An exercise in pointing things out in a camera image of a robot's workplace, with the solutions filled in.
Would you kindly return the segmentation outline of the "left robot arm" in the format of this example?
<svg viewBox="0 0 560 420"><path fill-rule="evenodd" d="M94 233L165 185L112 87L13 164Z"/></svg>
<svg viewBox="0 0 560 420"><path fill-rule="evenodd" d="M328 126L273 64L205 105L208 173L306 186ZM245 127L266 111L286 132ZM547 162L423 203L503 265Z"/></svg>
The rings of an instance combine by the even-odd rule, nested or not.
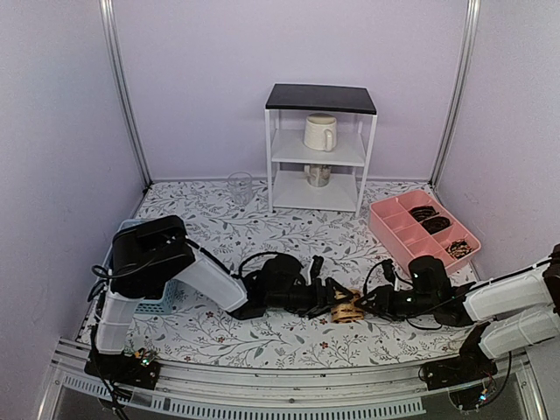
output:
<svg viewBox="0 0 560 420"><path fill-rule="evenodd" d="M117 232L111 264L91 269L97 282L90 294L101 295L92 337L97 367L112 380L130 372L130 361L122 353L137 307L169 282L195 289L238 320L260 318L270 309L314 319L354 296L333 278L320 276L320 256L314 256L309 266L278 251L260 256L263 266L248 274L243 270L257 255L243 260L238 269L229 269L188 237L185 223L176 215Z"/></svg>

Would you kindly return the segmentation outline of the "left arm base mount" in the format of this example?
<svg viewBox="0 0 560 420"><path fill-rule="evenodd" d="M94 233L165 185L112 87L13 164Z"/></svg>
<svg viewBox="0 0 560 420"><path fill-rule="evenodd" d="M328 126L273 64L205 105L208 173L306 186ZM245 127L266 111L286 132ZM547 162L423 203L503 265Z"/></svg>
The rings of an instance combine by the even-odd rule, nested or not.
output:
<svg viewBox="0 0 560 420"><path fill-rule="evenodd" d="M143 347L134 354L108 355L91 350L84 372L106 382L154 390L161 369L156 358L155 351Z"/></svg>

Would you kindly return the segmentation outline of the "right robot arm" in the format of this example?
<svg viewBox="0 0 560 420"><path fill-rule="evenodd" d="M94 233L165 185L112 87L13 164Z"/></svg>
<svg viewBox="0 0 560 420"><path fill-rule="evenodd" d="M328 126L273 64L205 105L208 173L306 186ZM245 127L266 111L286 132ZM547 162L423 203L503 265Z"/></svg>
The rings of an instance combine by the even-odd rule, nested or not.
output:
<svg viewBox="0 0 560 420"><path fill-rule="evenodd" d="M364 290L355 304L379 318L398 321L431 315L440 325L471 327L452 363L469 382L487 361L559 334L559 248L526 269L480 283L454 286L443 262L422 255L409 263L411 288Z"/></svg>

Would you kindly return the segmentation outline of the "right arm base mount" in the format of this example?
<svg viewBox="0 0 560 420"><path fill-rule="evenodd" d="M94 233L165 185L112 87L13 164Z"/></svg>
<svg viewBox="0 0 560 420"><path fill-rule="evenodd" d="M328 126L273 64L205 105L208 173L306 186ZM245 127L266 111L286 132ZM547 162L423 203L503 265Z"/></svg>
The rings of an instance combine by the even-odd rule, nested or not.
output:
<svg viewBox="0 0 560 420"><path fill-rule="evenodd" d="M477 325L461 345L457 356L426 362L420 367L419 379L428 390L481 380L498 372L495 361L480 349L482 333L489 326L489 322Z"/></svg>

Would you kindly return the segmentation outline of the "yellow beetle-print tie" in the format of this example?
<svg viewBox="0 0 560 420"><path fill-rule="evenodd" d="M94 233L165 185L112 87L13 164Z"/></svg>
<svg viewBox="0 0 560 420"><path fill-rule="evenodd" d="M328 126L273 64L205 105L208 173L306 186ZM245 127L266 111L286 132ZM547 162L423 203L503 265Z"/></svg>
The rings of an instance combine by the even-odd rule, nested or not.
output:
<svg viewBox="0 0 560 420"><path fill-rule="evenodd" d="M364 312L355 306L355 301L361 297L361 293L356 289L351 289L353 298L346 303L338 304L331 309L332 322L334 324L351 324L362 321Z"/></svg>

